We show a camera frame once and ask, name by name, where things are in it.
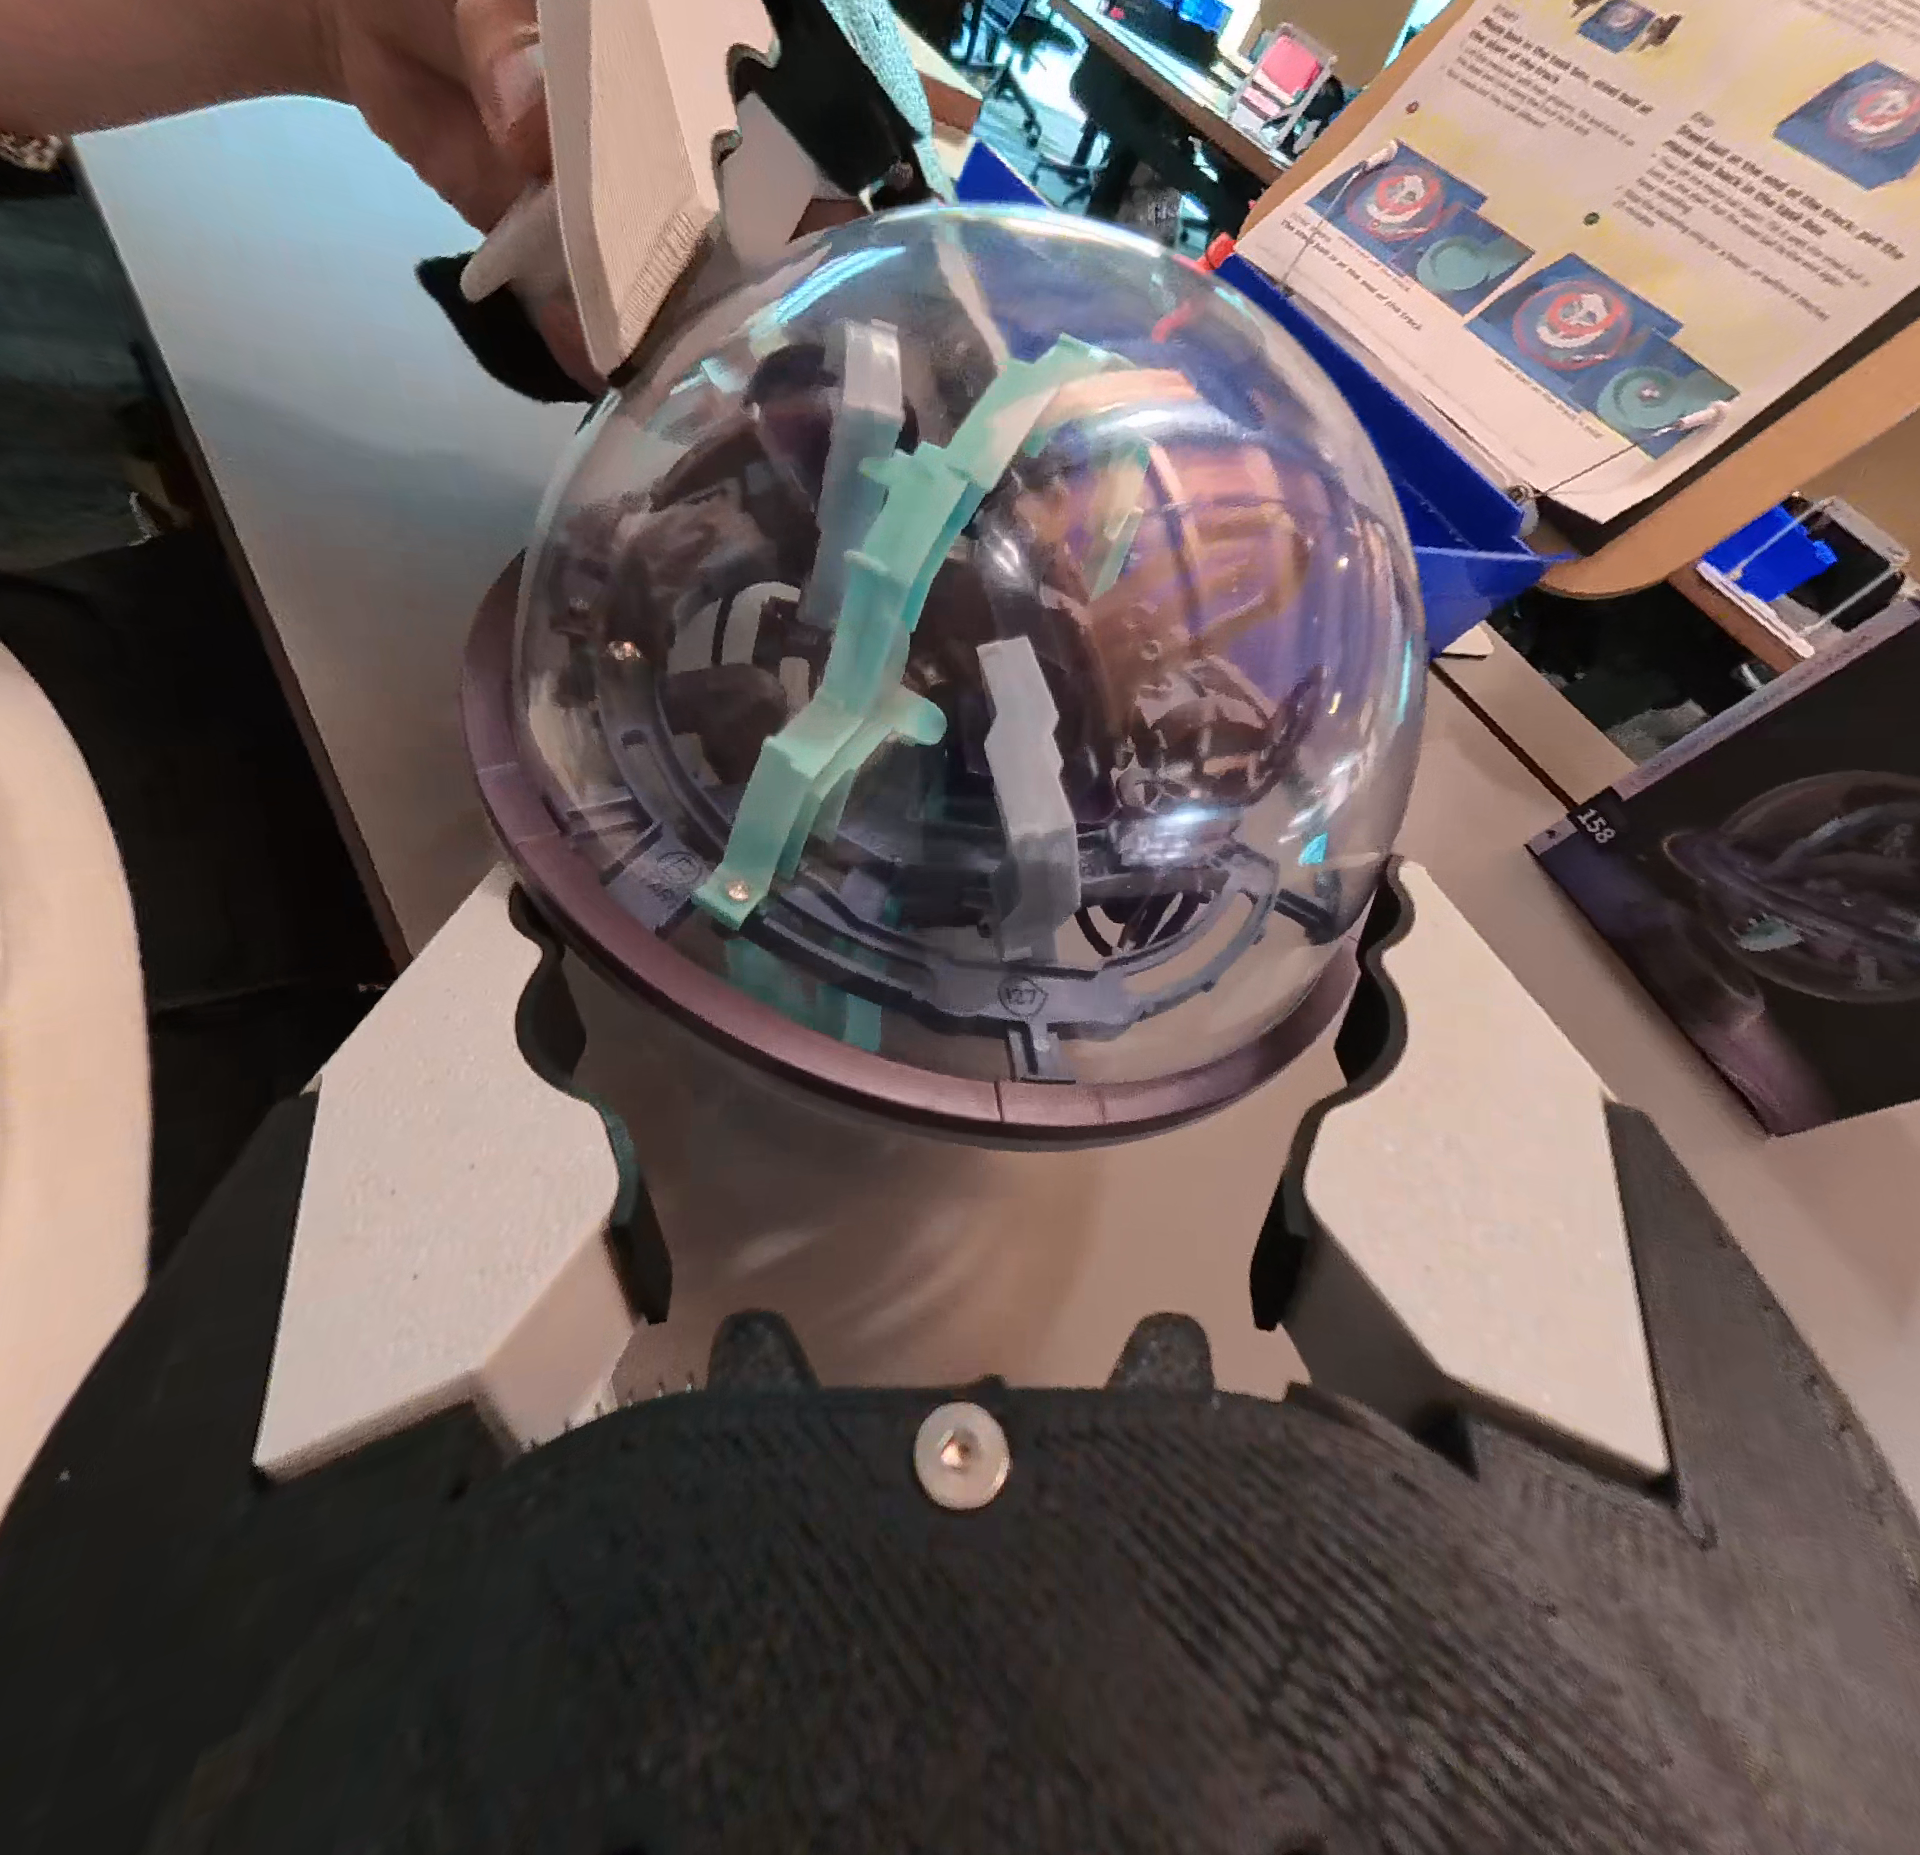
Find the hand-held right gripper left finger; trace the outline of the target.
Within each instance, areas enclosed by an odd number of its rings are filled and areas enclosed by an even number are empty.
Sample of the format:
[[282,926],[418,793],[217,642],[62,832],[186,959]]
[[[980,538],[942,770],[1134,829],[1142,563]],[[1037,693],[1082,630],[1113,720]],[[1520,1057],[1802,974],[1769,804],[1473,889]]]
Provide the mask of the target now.
[[526,1449],[611,1408],[675,1270],[585,1051],[564,946],[497,866],[308,1087],[265,1477],[444,1410]]

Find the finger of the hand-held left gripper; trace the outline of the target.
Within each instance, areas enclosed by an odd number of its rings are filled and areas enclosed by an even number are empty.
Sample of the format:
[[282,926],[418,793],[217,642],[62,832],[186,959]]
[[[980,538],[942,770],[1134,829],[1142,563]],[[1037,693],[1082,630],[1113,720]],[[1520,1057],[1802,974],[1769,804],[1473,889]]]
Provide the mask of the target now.
[[771,98],[763,0],[540,0],[559,235],[593,366],[616,377],[708,259],[803,233],[823,173]]

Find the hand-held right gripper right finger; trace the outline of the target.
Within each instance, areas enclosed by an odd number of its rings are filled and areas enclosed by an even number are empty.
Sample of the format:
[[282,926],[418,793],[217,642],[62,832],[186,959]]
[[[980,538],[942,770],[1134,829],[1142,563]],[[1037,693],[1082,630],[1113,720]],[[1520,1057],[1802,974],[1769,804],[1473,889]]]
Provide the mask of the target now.
[[1386,865],[1253,1263],[1257,1326],[1409,1434],[1477,1418],[1672,1469],[1610,1087],[1411,861]]

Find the clear plastic maze ball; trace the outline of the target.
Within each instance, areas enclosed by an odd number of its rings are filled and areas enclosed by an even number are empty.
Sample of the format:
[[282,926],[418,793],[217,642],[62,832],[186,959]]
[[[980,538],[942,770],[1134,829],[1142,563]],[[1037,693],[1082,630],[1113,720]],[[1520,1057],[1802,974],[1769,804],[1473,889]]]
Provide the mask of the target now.
[[1339,1011],[1428,664],[1386,464],[1276,312],[933,206],[804,237],[589,412],[462,733],[619,991],[811,1097],[1078,1145]]

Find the person's left hand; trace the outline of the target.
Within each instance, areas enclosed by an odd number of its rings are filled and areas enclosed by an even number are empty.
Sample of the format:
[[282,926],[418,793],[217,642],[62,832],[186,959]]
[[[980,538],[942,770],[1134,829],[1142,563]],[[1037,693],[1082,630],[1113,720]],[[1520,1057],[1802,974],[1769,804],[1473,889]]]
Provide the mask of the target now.
[[537,0],[317,0],[324,90],[481,233],[552,173]]

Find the long wooden desk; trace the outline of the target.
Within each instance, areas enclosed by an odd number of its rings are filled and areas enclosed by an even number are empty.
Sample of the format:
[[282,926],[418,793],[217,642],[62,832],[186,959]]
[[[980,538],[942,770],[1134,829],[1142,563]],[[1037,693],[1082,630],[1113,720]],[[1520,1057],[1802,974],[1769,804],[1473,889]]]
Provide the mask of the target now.
[[1257,135],[1233,120],[1229,94],[1212,75],[1172,56],[1116,18],[1086,8],[1073,0],[1048,2],[1054,14],[1065,18],[1092,50],[1148,90],[1163,109],[1178,116],[1189,135],[1210,142],[1262,187],[1278,184],[1291,167],[1287,159],[1268,152]]

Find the clear stand with red card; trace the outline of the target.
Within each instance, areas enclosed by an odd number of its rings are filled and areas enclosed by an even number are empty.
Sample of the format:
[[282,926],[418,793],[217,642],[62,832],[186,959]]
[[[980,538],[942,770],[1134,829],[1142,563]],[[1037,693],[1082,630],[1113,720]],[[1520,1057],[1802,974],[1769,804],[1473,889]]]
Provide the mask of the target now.
[[1235,93],[1233,127],[1245,135],[1279,137],[1302,120],[1335,66],[1332,48],[1293,22],[1278,22]]

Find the dark printed toy box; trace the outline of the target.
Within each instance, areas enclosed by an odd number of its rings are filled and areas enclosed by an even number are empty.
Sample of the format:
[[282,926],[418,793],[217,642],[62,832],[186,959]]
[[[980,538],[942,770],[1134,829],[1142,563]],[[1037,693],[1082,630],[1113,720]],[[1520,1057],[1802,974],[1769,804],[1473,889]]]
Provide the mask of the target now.
[[1917,599],[1527,849],[1769,1134],[1917,1100]]

